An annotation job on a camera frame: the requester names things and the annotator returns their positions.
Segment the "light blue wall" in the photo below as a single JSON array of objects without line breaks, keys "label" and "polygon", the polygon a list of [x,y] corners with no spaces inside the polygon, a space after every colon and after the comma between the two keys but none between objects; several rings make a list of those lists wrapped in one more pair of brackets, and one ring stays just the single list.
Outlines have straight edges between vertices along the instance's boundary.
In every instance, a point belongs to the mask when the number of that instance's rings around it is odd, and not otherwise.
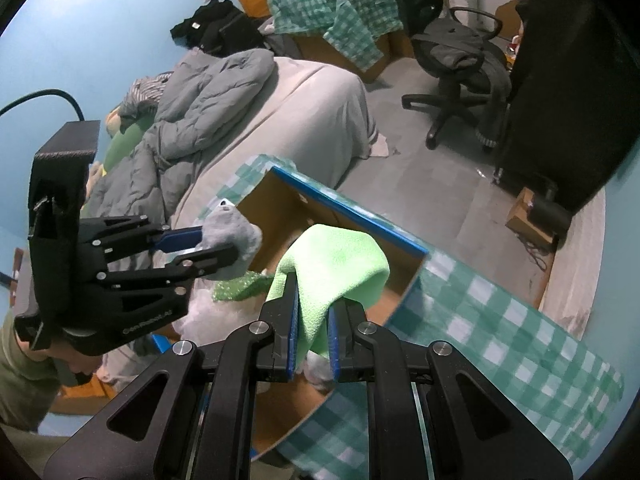
[{"label": "light blue wall", "polygon": [[599,457],[640,388],[640,144],[606,187],[606,228],[598,288],[583,341],[624,374],[625,393],[576,478]]},{"label": "light blue wall", "polygon": [[[43,88],[68,91],[87,119],[103,120],[134,79],[169,70],[185,49],[169,30],[201,0],[28,0],[0,36],[0,107]],[[0,118],[0,270],[25,245],[34,152],[65,121],[58,97],[22,104]],[[106,134],[101,133],[104,152]]]}]

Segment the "checkered tablecloth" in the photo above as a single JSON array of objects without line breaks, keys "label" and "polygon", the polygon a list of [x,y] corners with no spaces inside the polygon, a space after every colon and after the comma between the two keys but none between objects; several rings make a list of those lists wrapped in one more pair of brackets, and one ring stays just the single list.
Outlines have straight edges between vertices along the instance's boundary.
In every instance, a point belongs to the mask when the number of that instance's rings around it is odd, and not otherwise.
[{"label": "checkered tablecloth", "polygon": [[[622,396],[620,373],[539,311],[448,254],[267,155],[243,164],[196,223],[222,198],[240,202],[273,166],[427,247],[430,256],[387,326],[416,344],[453,343],[570,462],[586,455]],[[363,383],[346,383],[277,449],[318,480],[366,480],[368,441],[366,389]]]},{"label": "checkered tablecloth", "polygon": [[276,34],[322,36],[359,69],[383,54],[377,39],[402,28],[395,0],[267,0]]}]

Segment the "olive green sleeve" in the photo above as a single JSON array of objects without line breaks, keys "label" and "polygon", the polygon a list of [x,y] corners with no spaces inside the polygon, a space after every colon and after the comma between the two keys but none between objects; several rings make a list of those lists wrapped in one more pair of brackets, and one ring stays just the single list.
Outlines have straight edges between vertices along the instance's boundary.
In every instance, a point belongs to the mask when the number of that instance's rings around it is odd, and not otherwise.
[{"label": "olive green sleeve", "polygon": [[8,313],[0,329],[0,422],[36,431],[59,389],[53,361],[35,362],[20,350]]}]

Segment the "human hand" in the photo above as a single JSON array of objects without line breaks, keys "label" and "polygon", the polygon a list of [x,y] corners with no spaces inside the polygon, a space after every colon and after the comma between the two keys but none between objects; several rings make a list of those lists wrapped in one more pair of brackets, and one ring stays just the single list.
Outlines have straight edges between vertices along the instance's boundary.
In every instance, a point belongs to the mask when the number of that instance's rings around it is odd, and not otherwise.
[{"label": "human hand", "polygon": [[66,362],[69,370],[75,374],[83,373],[85,375],[92,375],[102,364],[102,356],[81,354],[63,339],[53,341],[51,346],[44,350],[31,350],[29,343],[22,341],[17,334],[15,335],[15,340],[22,350],[22,353],[32,361],[45,361],[50,357],[60,359]]}]

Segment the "black clothes pile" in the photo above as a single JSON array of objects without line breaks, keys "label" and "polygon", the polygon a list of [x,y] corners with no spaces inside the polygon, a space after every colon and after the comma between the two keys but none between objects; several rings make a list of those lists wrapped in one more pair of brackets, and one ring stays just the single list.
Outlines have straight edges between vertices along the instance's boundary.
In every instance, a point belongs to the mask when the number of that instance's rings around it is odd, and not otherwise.
[{"label": "black clothes pile", "polygon": [[220,57],[264,47],[252,20],[229,0],[211,0],[201,6],[171,29],[171,37],[184,38],[188,47],[197,46],[206,54]]}]

